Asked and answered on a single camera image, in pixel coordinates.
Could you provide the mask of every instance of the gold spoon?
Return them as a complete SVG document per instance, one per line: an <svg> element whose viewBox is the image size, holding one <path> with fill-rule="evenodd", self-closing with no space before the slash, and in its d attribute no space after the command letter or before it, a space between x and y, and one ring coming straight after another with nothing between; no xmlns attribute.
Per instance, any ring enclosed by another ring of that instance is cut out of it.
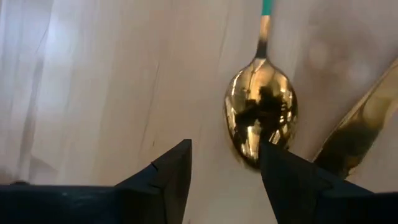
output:
<svg viewBox="0 0 398 224"><path fill-rule="evenodd" d="M289 79L266 59L271 0L263 0L256 56L236 74L224 98L229 135L245 164L259 170L259 143L287 150L297 121L297 99Z"/></svg>
<svg viewBox="0 0 398 224"><path fill-rule="evenodd" d="M347 178L361 163L397 106L398 58L330 134L314 163Z"/></svg>

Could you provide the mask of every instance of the white surface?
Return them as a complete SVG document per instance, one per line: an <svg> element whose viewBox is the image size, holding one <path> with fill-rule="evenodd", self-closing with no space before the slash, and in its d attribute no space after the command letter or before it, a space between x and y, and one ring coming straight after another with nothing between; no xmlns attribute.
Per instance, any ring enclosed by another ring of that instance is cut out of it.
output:
<svg viewBox="0 0 398 224"><path fill-rule="evenodd" d="M275 222L260 176L229 151L222 115L228 82L254 55L261 0L1 3L3 182L111 185L190 138L184 223ZM396 0L276 1L269 53L297 91L294 153L310 159L397 56L396 9ZM356 183L398 189L396 123Z"/></svg>

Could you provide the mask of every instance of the spoon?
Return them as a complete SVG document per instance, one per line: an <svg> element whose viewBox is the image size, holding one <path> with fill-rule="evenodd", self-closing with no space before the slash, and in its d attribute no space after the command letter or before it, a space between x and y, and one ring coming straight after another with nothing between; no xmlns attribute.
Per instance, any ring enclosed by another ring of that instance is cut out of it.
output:
<svg viewBox="0 0 398 224"><path fill-rule="evenodd" d="M398 58L329 135L314 163L347 178L398 106Z"/></svg>
<svg viewBox="0 0 398 224"><path fill-rule="evenodd" d="M259 143L288 150L297 122L297 99L289 79L266 59L271 0L263 0L257 52L228 85L224 116L239 160L259 170Z"/></svg>

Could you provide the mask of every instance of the green handle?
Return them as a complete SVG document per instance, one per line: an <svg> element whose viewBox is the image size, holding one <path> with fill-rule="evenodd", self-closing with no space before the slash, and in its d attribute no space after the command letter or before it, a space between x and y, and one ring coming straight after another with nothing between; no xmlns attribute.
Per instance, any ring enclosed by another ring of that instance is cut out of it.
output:
<svg viewBox="0 0 398 224"><path fill-rule="evenodd" d="M272 0L262 0L262 14L263 16L269 16L271 14Z"/></svg>

